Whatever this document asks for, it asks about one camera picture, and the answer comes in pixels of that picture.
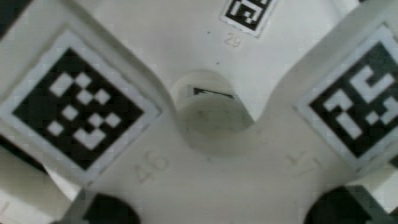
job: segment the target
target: white square pattern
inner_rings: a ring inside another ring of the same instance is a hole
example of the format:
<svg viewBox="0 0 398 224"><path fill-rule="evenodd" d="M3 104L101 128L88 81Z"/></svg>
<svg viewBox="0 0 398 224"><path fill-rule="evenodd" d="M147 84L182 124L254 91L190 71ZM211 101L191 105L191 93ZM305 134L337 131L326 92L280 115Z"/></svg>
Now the white square pattern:
<svg viewBox="0 0 398 224"><path fill-rule="evenodd" d="M351 51L296 108L358 172L398 136L398 42L385 25Z"/></svg>
<svg viewBox="0 0 398 224"><path fill-rule="evenodd" d="M46 113L31 113L37 108L46 108ZM65 30L5 99L0 116L83 184L158 114L117 69Z"/></svg>

